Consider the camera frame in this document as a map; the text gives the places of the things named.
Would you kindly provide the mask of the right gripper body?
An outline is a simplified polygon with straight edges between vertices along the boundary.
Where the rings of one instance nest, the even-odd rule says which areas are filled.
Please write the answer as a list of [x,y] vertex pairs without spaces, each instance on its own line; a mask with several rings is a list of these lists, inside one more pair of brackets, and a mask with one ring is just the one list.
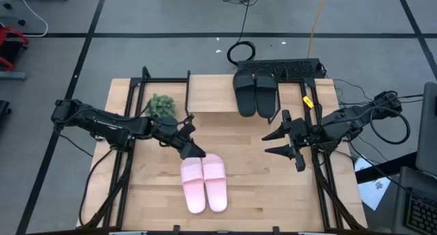
[[282,122],[289,122],[291,132],[286,136],[289,143],[294,148],[294,159],[297,172],[302,172],[306,169],[306,163],[300,149],[309,145],[309,129],[307,123],[301,118],[292,119],[289,110],[282,110]]

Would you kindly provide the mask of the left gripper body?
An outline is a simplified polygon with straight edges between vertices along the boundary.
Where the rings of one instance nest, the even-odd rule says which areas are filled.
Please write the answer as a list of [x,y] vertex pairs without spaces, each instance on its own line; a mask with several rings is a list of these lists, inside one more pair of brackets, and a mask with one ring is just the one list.
[[152,137],[157,139],[162,147],[182,150],[192,140],[191,133],[195,131],[193,118],[194,115],[190,115],[178,122],[174,117],[156,117],[153,121]]

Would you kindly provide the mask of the pink slide sandal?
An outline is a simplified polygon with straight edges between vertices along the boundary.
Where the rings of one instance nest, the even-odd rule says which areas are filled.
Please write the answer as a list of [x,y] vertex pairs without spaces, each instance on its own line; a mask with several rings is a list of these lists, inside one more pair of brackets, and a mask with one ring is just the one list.
[[227,208],[225,164],[218,155],[206,154],[202,168],[209,207],[213,212],[223,212]]
[[184,159],[180,166],[180,177],[188,211],[192,214],[203,212],[206,198],[201,159]]

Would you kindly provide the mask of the black slide sandal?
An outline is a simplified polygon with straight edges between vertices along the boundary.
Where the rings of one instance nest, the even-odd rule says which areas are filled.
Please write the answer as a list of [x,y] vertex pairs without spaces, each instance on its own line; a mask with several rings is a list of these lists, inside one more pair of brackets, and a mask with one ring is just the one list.
[[257,70],[254,79],[257,112],[262,118],[271,118],[275,113],[276,81],[266,70]]
[[233,77],[233,88],[239,114],[246,118],[255,115],[255,82],[251,71],[237,71]]

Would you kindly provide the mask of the green artificial plant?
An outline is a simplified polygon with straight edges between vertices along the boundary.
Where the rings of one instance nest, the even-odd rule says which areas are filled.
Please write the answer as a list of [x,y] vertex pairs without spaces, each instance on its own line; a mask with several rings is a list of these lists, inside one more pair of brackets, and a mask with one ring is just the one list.
[[176,115],[174,99],[168,95],[153,94],[147,105],[147,115],[158,118]]

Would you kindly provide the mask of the black keyboard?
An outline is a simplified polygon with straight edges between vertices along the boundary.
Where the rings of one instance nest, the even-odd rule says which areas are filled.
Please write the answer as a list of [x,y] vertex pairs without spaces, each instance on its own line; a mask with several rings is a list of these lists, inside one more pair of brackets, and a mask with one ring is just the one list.
[[326,70],[318,58],[239,61],[237,67],[238,71],[249,70],[252,73],[258,70],[268,71],[278,81],[323,79],[326,76]]

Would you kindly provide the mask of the black stand base bar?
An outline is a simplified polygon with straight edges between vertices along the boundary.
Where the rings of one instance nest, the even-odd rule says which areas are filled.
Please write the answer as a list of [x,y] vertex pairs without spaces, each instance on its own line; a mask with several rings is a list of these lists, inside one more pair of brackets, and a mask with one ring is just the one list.
[[409,167],[417,170],[416,167],[417,152],[406,154],[399,158],[380,163],[375,166],[359,170],[355,173],[356,180],[359,184],[377,180],[378,178],[388,178],[400,172],[402,167]]

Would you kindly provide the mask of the white paper sheet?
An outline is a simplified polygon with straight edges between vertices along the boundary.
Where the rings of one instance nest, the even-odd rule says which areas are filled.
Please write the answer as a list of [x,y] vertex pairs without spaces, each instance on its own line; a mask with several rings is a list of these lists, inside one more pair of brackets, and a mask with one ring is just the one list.
[[378,178],[370,182],[358,184],[361,200],[373,211],[376,211],[391,181],[388,178]]

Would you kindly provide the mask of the grey laptop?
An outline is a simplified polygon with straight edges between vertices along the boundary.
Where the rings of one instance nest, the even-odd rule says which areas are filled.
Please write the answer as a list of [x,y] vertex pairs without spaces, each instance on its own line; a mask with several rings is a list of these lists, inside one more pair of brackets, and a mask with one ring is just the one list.
[[437,83],[424,87],[414,166],[400,169],[393,232],[437,235]]

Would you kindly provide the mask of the red step stool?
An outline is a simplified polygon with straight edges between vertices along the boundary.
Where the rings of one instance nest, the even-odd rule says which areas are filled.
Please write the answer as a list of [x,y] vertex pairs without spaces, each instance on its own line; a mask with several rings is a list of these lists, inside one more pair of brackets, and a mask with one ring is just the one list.
[[[20,40],[8,40],[10,34]],[[29,39],[11,27],[0,27],[0,71],[14,71],[14,62],[21,49],[27,49]]]

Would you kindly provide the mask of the black aluminium rig frame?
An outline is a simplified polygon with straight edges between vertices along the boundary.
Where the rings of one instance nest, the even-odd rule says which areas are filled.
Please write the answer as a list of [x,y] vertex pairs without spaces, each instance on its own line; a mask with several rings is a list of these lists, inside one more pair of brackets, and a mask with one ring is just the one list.
[[[153,78],[140,88],[135,80],[113,79],[106,109],[134,113],[153,94],[165,94],[174,99],[177,118],[183,120],[187,81]],[[269,232],[274,227],[283,232],[322,231],[310,149],[301,151],[306,163],[302,172],[297,172],[294,161],[264,151],[287,143],[287,139],[262,141],[280,123],[281,117],[267,126],[198,126],[194,122],[195,143],[225,164],[228,203],[223,212],[206,208],[190,213],[178,153],[160,147],[154,139],[136,142],[128,186],[108,211],[106,225],[147,231],[169,231],[175,225],[182,231]]]

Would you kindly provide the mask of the wooden shelf black frame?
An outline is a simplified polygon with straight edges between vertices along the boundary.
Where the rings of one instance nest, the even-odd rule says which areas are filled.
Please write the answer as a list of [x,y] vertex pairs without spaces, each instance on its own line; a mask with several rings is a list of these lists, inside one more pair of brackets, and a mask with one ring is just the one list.
[[238,111],[232,74],[187,75],[186,112],[198,126],[267,126],[275,117],[243,117]]

